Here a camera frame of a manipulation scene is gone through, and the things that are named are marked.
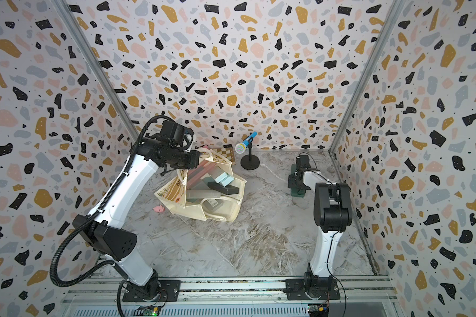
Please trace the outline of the cream floral canvas tote bag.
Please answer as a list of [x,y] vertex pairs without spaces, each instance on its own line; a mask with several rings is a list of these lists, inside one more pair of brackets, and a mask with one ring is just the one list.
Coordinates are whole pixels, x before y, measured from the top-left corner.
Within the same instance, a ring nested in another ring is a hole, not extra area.
[[234,173],[225,156],[212,149],[198,151],[198,167],[179,170],[155,196],[172,214],[232,223],[239,214],[247,181]]

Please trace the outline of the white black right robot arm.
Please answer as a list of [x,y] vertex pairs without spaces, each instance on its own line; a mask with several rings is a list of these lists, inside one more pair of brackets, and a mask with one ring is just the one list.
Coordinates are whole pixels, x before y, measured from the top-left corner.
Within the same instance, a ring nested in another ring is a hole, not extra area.
[[298,155],[288,177],[292,194],[314,191],[313,218],[318,229],[315,251],[304,277],[286,280],[289,301],[341,298],[333,262],[338,242],[353,221],[350,187],[330,181],[311,166],[310,159],[307,153]]

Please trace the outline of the black pencil case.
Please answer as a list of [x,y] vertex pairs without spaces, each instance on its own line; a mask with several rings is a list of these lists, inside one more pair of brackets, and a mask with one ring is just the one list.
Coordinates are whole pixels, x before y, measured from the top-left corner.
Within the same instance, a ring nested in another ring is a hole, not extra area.
[[221,194],[224,194],[224,195],[239,194],[239,188],[236,187],[236,186],[232,186],[232,185],[223,186],[223,185],[221,185],[220,183],[217,183],[217,182],[209,182],[207,184],[207,186],[209,187],[209,189],[215,190],[215,191],[217,191]]

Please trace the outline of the dark green pencil case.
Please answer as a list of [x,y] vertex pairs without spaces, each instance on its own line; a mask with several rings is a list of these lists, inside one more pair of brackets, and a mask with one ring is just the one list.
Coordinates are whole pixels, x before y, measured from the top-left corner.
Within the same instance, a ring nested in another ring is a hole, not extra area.
[[301,188],[292,188],[291,195],[295,198],[303,198],[305,196],[306,190]]

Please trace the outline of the translucent white pencil case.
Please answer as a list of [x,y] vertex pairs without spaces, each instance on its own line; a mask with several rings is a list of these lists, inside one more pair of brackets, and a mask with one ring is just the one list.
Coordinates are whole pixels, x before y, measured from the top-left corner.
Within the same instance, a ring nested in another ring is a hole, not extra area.
[[221,194],[215,190],[187,190],[187,199],[214,199],[220,198]]

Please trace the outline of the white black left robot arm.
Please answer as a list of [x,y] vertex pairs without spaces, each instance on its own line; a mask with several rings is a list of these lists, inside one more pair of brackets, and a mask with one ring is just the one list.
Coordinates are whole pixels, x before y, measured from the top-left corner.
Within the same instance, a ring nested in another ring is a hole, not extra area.
[[106,258],[101,265],[111,265],[126,281],[128,293],[140,301],[160,296],[158,274],[141,256],[136,234],[123,226],[132,204],[159,169],[167,173],[198,166],[200,153],[191,148],[193,141],[192,129],[166,116],[148,120],[98,206],[73,221],[75,231]]

